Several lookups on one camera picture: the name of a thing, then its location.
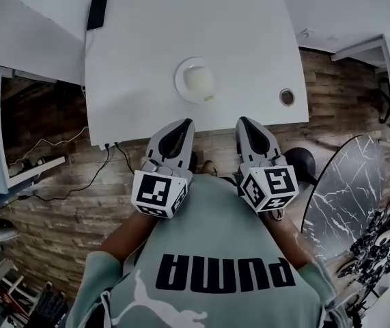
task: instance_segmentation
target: round white object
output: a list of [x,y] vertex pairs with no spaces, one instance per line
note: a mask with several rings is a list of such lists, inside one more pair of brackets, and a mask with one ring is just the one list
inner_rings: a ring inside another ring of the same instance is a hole
[[214,98],[213,74],[202,57],[186,59],[178,66],[175,87],[182,97],[192,103],[204,103]]
[[383,232],[375,241],[375,245],[381,247],[390,239],[390,230]]
[[379,268],[382,268],[384,265],[386,265],[386,262],[387,262],[387,257],[384,258],[384,259],[381,259],[380,261],[378,261],[378,262],[374,265],[374,267],[372,267],[372,269],[375,271],[375,270],[377,270],[377,269],[379,269]]

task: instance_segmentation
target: person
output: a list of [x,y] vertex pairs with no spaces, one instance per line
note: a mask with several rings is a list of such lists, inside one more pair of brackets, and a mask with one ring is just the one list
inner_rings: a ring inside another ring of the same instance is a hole
[[335,297],[287,215],[200,174],[172,219],[134,212],[88,255],[66,326],[346,327]]

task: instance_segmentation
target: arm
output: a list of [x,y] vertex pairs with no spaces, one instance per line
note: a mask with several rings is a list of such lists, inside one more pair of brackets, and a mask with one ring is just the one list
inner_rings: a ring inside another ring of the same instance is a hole
[[85,262],[84,276],[66,326],[76,328],[87,320],[87,313],[100,295],[114,287],[122,276],[122,264],[151,234],[158,219],[134,212],[102,243],[100,251],[90,253]]
[[157,217],[134,212],[105,239],[100,251],[111,254],[123,264],[126,258],[148,239],[157,222]]
[[269,217],[268,212],[259,213],[260,219],[268,229],[270,235],[278,245],[287,261],[296,269],[314,262],[314,253],[311,245],[306,241],[288,215],[281,221]]

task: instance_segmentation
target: floor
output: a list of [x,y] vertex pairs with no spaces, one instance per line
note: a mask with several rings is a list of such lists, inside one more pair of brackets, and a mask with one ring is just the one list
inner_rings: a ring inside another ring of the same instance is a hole
[[[336,147],[360,134],[390,140],[390,130],[378,122],[382,101],[368,94],[377,86],[371,67],[345,59],[331,62],[328,55],[301,51],[307,85],[310,121],[274,125],[283,152],[293,147],[310,150],[316,159],[317,175]],[[3,140],[7,162],[13,163],[40,138],[67,140],[87,125],[84,95],[77,87],[54,89],[28,81],[5,82],[2,93]],[[148,140],[122,144],[133,168],[145,152]],[[195,151],[202,163],[215,162],[220,176],[231,176],[238,168],[234,130],[197,133]],[[35,189],[43,197],[63,197],[69,190],[90,183],[107,157],[91,147],[85,129],[75,140],[50,146],[42,142],[30,155],[65,154],[67,161],[50,171]],[[390,199],[390,148],[385,148],[387,188],[382,204]],[[111,161],[94,184],[66,200],[43,202],[36,198],[13,203],[2,210],[21,236],[4,245],[5,254],[20,271],[37,284],[51,280],[71,297],[81,282],[87,254],[133,212],[130,192],[133,176],[124,157],[111,149]],[[300,228],[310,190],[287,209]]]

